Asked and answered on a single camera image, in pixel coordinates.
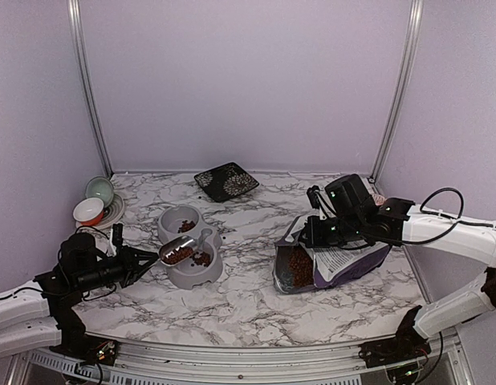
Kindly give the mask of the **metal food scoop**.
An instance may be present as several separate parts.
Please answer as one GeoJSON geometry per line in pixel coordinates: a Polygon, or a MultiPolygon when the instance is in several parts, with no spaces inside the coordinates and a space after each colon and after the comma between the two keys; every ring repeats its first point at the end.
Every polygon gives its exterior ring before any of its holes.
{"type": "Polygon", "coordinates": [[[164,267],[173,268],[181,264],[185,259],[194,255],[197,251],[197,241],[190,236],[177,237],[158,250],[158,262],[164,267]]]}

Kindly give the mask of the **purple pet food bag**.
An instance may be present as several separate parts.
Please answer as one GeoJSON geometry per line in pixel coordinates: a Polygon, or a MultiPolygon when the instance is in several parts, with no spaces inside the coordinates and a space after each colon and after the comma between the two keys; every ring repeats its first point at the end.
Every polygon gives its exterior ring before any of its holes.
{"type": "Polygon", "coordinates": [[[355,241],[348,249],[308,249],[300,240],[305,216],[296,217],[275,242],[274,287],[281,294],[333,289],[380,267],[392,246],[355,241]]]}

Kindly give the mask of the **grey double pet bowl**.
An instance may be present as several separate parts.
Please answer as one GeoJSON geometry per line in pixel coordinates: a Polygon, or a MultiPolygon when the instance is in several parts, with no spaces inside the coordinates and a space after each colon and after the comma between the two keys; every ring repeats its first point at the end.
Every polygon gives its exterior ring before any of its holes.
{"type": "Polygon", "coordinates": [[[159,251],[169,280],[179,289],[216,282],[223,271],[218,230],[191,205],[166,209],[157,220],[159,251]]]}

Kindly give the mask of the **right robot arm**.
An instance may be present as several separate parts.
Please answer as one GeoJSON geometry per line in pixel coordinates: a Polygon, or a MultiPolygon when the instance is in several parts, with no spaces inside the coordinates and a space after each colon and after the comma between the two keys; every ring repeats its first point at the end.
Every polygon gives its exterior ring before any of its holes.
{"type": "Polygon", "coordinates": [[[307,190],[311,207],[322,216],[307,218],[303,232],[308,248],[358,250],[366,245],[424,246],[485,264],[469,284],[427,306],[410,310],[389,341],[388,351],[406,359],[420,342],[496,310],[496,221],[427,208],[425,203],[388,198],[382,205],[357,174],[342,176],[325,188],[307,190]]]}

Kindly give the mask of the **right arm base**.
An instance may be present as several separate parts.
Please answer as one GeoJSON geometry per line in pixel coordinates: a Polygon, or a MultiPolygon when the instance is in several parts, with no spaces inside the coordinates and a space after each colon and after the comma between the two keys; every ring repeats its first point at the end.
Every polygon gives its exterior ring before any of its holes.
{"type": "Polygon", "coordinates": [[[358,356],[367,368],[373,368],[426,357],[431,351],[427,342],[416,346],[400,345],[394,338],[386,338],[361,344],[358,356]]]}

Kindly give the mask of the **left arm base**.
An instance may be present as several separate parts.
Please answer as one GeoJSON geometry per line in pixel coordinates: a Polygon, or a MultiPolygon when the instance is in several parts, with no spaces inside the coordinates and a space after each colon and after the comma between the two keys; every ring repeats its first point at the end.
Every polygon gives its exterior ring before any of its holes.
{"type": "Polygon", "coordinates": [[[78,359],[84,365],[112,366],[118,354],[120,344],[116,340],[88,337],[87,339],[73,345],[60,344],[50,346],[51,352],[78,359]]]}

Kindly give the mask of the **grey round plate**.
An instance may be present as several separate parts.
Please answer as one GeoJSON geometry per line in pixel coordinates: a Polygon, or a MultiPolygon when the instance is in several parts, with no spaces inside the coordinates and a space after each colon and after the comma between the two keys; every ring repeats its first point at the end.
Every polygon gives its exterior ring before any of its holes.
{"type": "Polygon", "coordinates": [[[120,221],[121,217],[124,215],[124,211],[124,199],[122,196],[115,193],[112,203],[102,210],[100,221],[91,224],[91,227],[95,227],[98,230],[108,229],[120,221]]]}

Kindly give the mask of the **red patterned small bowl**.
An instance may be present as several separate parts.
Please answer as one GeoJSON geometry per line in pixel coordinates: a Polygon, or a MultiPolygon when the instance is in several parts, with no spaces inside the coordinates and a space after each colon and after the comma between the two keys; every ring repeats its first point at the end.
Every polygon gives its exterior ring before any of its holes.
{"type": "Polygon", "coordinates": [[[386,198],[378,193],[373,193],[372,198],[377,206],[383,205],[386,201],[386,198]]]}

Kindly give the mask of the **red and white bowl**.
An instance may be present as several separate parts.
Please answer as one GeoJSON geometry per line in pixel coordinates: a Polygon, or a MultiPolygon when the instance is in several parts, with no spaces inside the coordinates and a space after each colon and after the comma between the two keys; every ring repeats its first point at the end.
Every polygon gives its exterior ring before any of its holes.
{"type": "Polygon", "coordinates": [[[97,197],[85,199],[75,206],[72,215],[81,225],[97,225],[104,215],[104,203],[97,197]]]}

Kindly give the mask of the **pale green ceramic bowl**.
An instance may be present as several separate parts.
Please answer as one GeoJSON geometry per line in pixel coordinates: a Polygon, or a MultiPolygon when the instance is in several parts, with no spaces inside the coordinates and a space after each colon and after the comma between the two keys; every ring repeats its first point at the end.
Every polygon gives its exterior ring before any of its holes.
{"type": "Polygon", "coordinates": [[[112,182],[102,176],[96,176],[88,181],[85,188],[86,198],[100,198],[104,207],[108,207],[114,199],[114,187],[112,182]]]}

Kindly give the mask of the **black floral square plate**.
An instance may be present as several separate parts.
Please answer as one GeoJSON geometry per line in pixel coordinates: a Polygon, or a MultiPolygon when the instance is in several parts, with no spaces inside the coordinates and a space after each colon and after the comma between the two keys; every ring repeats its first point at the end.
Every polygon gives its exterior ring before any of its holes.
{"type": "Polygon", "coordinates": [[[257,180],[234,162],[200,172],[193,178],[203,192],[218,203],[239,197],[259,186],[257,180]]]}

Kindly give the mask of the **front aluminium rail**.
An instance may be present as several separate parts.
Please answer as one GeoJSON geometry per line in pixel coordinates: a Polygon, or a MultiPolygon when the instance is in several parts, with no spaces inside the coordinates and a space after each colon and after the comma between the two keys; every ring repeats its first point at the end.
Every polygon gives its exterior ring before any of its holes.
{"type": "Polygon", "coordinates": [[[112,365],[38,349],[13,358],[8,384],[471,384],[458,336],[404,358],[380,340],[280,347],[190,346],[121,339],[112,365]]]}

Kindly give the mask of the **right aluminium frame post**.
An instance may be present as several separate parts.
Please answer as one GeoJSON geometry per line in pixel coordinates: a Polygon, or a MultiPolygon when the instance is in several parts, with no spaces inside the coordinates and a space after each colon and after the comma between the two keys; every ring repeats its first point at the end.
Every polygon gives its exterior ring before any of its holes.
{"type": "Polygon", "coordinates": [[[373,184],[376,184],[382,176],[385,162],[391,151],[393,138],[396,135],[401,108],[405,100],[405,94],[413,72],[413,64],[415,61],[417,44],[420,36],[423,9],[423,0],[411,1],[409,20],[405,34],[405,44],[401,56],[396,87],[393,93],[388,118],[386,120],[384,134],[370,175],[370,179],[373,184]]]}

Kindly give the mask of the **aluminium frame post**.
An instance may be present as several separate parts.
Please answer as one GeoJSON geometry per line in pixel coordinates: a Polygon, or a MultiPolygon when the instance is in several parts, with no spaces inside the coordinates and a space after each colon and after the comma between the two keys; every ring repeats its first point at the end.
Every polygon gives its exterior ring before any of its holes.
{"type": "Polygon", "coordinates": [[[91,73],[87,60],[85,38],[83,32],[80,1],[68,0],[67,9],[70,20],[71,35],[75,47],[75,57],[79,70],[80,82],[83,88],[83,97],[86,104],[88,117],[91,124],[91,132],[94,137],[96,148],[99,154],[100,163],[104,174],[111,178],[114,175],[112,162],[108,154],[107,145],[104,139],[96,98],[94,95],[91,73]]]}
{"type": "Polygon", "coordinates": [[[417,44],[420,36],[423,9],[423,0],[411,1],[409,20],[405,34],[405,44],[401,56],[396,87],[393,93],[388,118],[386,120],[384,134],[370,175],[370,179],[373,184],[376,184],[382,176],[385,162],[391,151],[393,138],[396,135],[401,108],[405,100],[405,94],[413,72],[413,64],[415,61],[417,44]]]}

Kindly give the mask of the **left aluminium frame post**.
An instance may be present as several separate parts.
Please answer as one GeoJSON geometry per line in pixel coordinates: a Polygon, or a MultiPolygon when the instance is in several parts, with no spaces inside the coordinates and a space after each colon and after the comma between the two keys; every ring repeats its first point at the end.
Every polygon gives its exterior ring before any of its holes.
{"type": "Polygon", "coordinates": [[[112,162],[108,154],[107,145],[104,139],[96,98],[94,95],[91,73],[87,60],[85,38],[83,32],[80,1],[68,0],[67,9],[70,20],[71,35],[75,47],[75,57],[79,70],[80,82],[83,88],[83,97],[86,104],[88,117],[91,124],[91,132],[94,137],[96,148],[99,154],[100,163],[104,174],[111,178],[114,175],[112,162]]]}

